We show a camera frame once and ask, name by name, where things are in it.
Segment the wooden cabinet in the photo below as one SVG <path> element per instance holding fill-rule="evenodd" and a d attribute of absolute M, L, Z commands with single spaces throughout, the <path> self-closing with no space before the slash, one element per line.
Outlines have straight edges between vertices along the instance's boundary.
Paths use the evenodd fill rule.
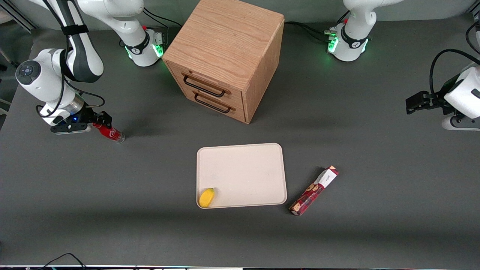
<path fill-rule="evenodd" d="M 250 123 L 278 66 L 284 21 L 239 0 L 201 0 L 163 61 L 188 99 Z"/>

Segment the gray table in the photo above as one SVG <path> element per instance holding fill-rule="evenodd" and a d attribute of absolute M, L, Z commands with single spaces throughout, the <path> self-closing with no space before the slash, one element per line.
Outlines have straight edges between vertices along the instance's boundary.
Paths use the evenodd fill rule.
<path fill-rule="evenodd" d="M 428 89 L 437 52 L 472 52 L 471 22 L 378 23 L 352 63 L 288 25 L 250 125 L 187 100 L 163 63 L 136 67 L 115 33 L 92 32 L 105 73 L 81 88 L 105 97 L 130 138 L 55 136 L 20 88 L 0 133 L 1 263 L 73 252 L 102 265 L 480 268 L 479 133 L 442 129 L 440 110 L 407 116 L 404 102 Z M 34 39 L 32 56 L 64 44 L 55 31 Z M 467 64 L 445 55 L 436 87 Z M 285 205 L 197 207 L 199 148 L 268 142 L 283 147 Z M 303 216 L 289 214 L 329 165 L 338 178 Z"/>

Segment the drawer handle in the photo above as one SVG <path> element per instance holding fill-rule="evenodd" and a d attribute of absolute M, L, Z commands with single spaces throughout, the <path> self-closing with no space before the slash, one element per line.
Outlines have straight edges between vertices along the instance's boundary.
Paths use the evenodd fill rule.
<path fill-rule="evenodd" d="M 221 97 L 223 97 L 223 95 L 225 94 L 225 90 L 223 90 L 222 93 L 220 93 L 220 94 L 215 94 L 215 93 L 212 92 L 212 91 L 208 91 L 208 90 L 205 89 L 205 88 L 201 88 L 200 86 L 196 86 L 196 85 L 194 85 L 194 84 L 192 84 L 192 83 L 187 82 L 187 79 L 188 79 L 188 75 L 185 75 L 185 77 L 183 78 L 183 82 L 184 82 L 186 85 L 191 86 L 191 87 L 193 87 L 193 88 L 195 88 L 195 89 L 197 89 L 197 90 L 200 90 L 200 91 L 202 91 L 202 92 L 205 92 L 205 93 L 207 93 L 207 94 L 209 94 L 209 95 L 212 95 L 212 96 L 214 96 L 214 97 L 216 97 L 216 98 L 221 98 Z"/>
<path fill-rule="evenodd" d="M 204 104 L 205 106 L 210 107 L 210 108 L 212 108 L 212 109 L 214 109 L 214 110 L 217 110 L 217 111 L 219 111 L 219 112 L 221 112 L 221 113 L 228 113 L 228 112 L 230 111 L 230 109 L 231 109 L 231 107 L 229 107 L 229 108 L 226 109 L 226 110 L 219 109 L 219 108 L 217 108 L 217 107 L 215 107 L 215 106 L 213 106 L 213 105 L 211 105 L 211 104 L 206 103 L 205 101 L 199 100 L 197 97 L 198 97 L 198 94 L 195 93 L 195 97 L 194 97 L 194 98 L 195 98 L 195 101 L 197 101 L 197 102 L 200 103 L 200 104 Z"/>

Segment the black cable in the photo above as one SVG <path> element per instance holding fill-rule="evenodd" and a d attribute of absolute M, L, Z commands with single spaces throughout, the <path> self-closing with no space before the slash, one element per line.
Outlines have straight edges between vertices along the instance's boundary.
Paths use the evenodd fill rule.
<path fill-rule="evenodd" d="M 458 50 L 458 49 L 444 49 L 442 50 L 441 52 L 439 52 L 435 58 L 433 59 L 432 61 L 432 65 L 430 66 L 430 93 L 432 94 L 433 98 L 435 99 L 435 101 L 438 103 L 438 98 L 437 98 L 437 95 L 435 94 L 435 90 L 433 89 L 433 69 L 435 67 L 435 64 L 437 63 L 437 60 L 438 58 L 446 53 L 446 52 L 454 52 L 454 53 L 458 53 L 460 55 L 463 55 L 465 57 L 467 57 L 468 59 L 472 60 L 473 62 L 475 62 L 477 65 L 480 65 L 480 60 L 476 59 L 475 57 L 473 57 L 472 55 L 464 52 L 464 51 L 461 51 L 461 50 Z"/>
<path fill-rule="evenodd" d="M 66 255 L 70 255 L 70 256 L 74 257 L 75 260 L 77 260 L 77 262 L 82 266 L 83 270 L 86 270 L 86 267 L 87 267 L 87 266 L 86 266 L 84 263 L 82 263 L 82 261 L 80 261 L 75 255 L 73 255 L 73 254 L 70 253 L 70 252 L 69 252 L 69 253 L 65 253 L 65 254 L 63 254 L 62 256 L 57 257 L 57 258 L 49 261 L 46 265 L 44 265 L 43 267 L 39 268 L 38 270 L 43 270 L 43 269 L 45 269 L 45 267 L 47 267 L 48 265 L 50 265 L 50 263 L 52 263 L 52 262 L 60 259 L 60 258 L 63 257 L 63 256 L 66 256 Z"/>
<path fill-rule="evenodd" d="M 345 12 L 345 14 L 343 14 L 343 16 L 341 16 L 336 23 L 339 24 L 343 20 L 343 18 L 345 18 L 345 16 L 347 16 L 349 13 L 350 13 L 350 10 Z"/>
<path fill-rule="evenodd" d="M 326 39 L 321 39 L 317 36 L 315 36 L 312 32 L 316 33 L 316 34 L 323 34 L 323 31 L 320 31 L 320 30 L 317 30 L 315 28 L 312 28 L 306 24 L 303 24 L 303 23 L 299 23 L 299 22 L 286 22 L 285 24 L 289 24 L 289 25 L 297 25 L 297 26 L 300 26 L 303 30 L 305 30 L 307 32 L 307 34 L 309 34 L 310 36 L 312 36 L 313 38 L 315 38 L 316 40 L 320 41 L 320 42 L 325 42 Z"/>
<path fill-rule="evenodd" d="M 179 24 L 179 23 L 177 23 L 177 22 L 175 22 L 175 21 L 172 21 L 172 20 L 170 20 L 170 19 L 167 19 L 167 18 L 164 18 L 164 17 L 160 17 L 160 16 L 158 16 L 158 15 L 155 15 L 153 12 L 149 11 L 149 10 L 148 10 L 147 8 L 145 8 L 145 7 L 144 7 L 144 11 L 150 13 L 150 14 L 151 14 L 152 16 L 154 16 L 154 17 L 157 17 L 157 18 L 162 19 L 162 20 L 165 20 L 165 21 L 172 22 L 172 23 L 174 23 L 174 24 L 178 24 L 180 27 L 183 27 L 183 25 L 181 25 L 181 24 Z"/>
<path fill-rule="evenodd" d="M 467 31 L 466 31 L 466 33 L 465 33 L 465 39 L 467 40 L 468 45 L 469 45 L 476 53 L 480 54 L 480 50 L 478 50 L 478 49 L 472 44 L 472 42 L 470 41 L 470 31 L 471 31 L 476 25 L 478 25 L 478 24 L 479 24 L 479 22 L 476 21 L 476 22 L 474 22 L 474 23 L 467 29 Z"/>
<path fill-rule="evenodd" d="M 152 20 L 156 21 L 157 23 L 163 25 L 167 29 L 167 35 L 166 35 L 167 37 L 166 37 L 166 41 L 165 41 L 164 45 L 165 46 L 168 45 L 168 29 L 169 29 L 168 26 L 166 24 L 160 22 L 159 20 L 155 19 L 154 17 L 150 16 L 148 13 L 145 12 L 145 10 L 144 10 L 144 14 L 147 15 L 148 17 L 150 17 L 150 19 L 152 19 Z"/>
<path fill-rule="evenodd" d="M 168 28 L 168 26 L 167 26 L 166 24 L 164 24 L 164 23 L 160 22 L 159 20 L 155 19 L 154 17 L 152 17 L 150 14 L 148 14 L 147 12 L 145 12 L 145 10 L 144 10 L 143 12 L 144 12 L 145 15 L 147 15 L 148 17 L 150 17 L 150 19 L 152 19 L 152 20 L 156 21 L 157 23 L 163 25 L 163 27 Z"/>
<path fill-rule="evenodd" d="M 80 92 L 80 93 L 83 93 L 83 94 L 86 94 L 86 95 L 91 95 L 91 96 L 97 97 L 97 98 L 99 98 L 99 99 L 102 100 L 102 103 L 100 103 L 100 104 L 97 104 L 97 105 L 88 105 L 89 108 L 97 108 L 97 107 L 102 107 L 103 105 L 105 105 L 105 99 L 104 99 L 103 97 L 101 97 L 101 96 L 99 96 L 99 95 L 96 95 L 96 94 L 93 94 L 93 93 L 89 93 L 89 92 L 87 92 L 87 91 L 80 90 L 80 89 L 74 87 L 73 85 L 71 85 L 70 82 L 67 81 L 67 80 L 65 80 L 65 82 L 66 82 L 68 85 L 70 85 L 71 88 L 77 90 L 77 91 Z"/>
<path fill-rule="evenodd" d="M 323 33 L 324 33 L 323 31 L 320 31 L 320 30 L 317 30 L 317 29 L 315 29 L 315 28 L 312 28 L 312 27 L 310 27 L 310 26 L 308 26 L 308 25 L 306 25 L 306 24 L 304 24 L 304 23 L 299 23 L 299 22 L 286 22 L 285 24 L 288 24 L 288 25 L 298 25 L 298 26 L 300 26 L 300 27 L 302 27 L 302 28 L 306 28 L 306 29 L 308 29 L 308 30 L 310 30 L 310 31 L 312 31 L 312 32 L 318 33 L 318 34 L 323 34 Z"/>
<path fill-rule="evenodd" d="M 43 3 L 47 6 L 48 10 L 50 10 L 50 12 L 52 13 L 53 17 L 55 17 L 55 20 L 57 20 L 57 22 L 60 24 L 60 27 L 63 26 L 63 23 L 61 22 L 61 19 L 58 17 L 58 15 L 55 13 L 55 11 L 53 10 L 52 6 L 50 5 L 50 3 L 47 1 L 47 0 L 43 0 Z"/>
<path fill-rule="evenodd" d="M 67 36 L 65 36 L 65 40 L 66 40 L 66 46 L 65 46 L 65 53 L 64 53 L 64 55 L 63 55 L 63 60 L 64 60 L 64 61 L 67 61 L 68 45 L 69 45 L 69 43 L 68 43 L 68 37 L 67 37 Z M 38 110 L 38 108 L 43 108 L 43 106 L 37 105 L 37 106 L 35 107 L 37 114 L 38 114 L 41 118 L 47 118 L 47 117 L 52 116 L 52 114 L 53 114 L 53 113 L 59 108 L 59 106 L 60 106 L 61 100 L 62 100 L 62 98 L 63 98 L 64 88 L 65 88 L 65 74 L 63 73 L 63 70 L 62 70 L 62 69 L 60 69 L 60 76 L 61 76 L 61 90 L 60 90 L 59 101 L 57 102 L 57 105 L 55 105 L 55 108 L 54 108 L 49 114 L 47 114 L 47 115 L 42 115 L 42 114 L 40 113 L 40 111 Z"/>

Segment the beige tray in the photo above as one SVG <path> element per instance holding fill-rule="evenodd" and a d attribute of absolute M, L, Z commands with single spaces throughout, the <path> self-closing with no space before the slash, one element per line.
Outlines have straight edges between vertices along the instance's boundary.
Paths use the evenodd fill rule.
<path fill-rule="evenodd" d="M 204 209 L 283 204 L 287 186 L 282 147 L 269 143 L 198 150 L 197 205 L 210 187 L 215 198 Z"/>

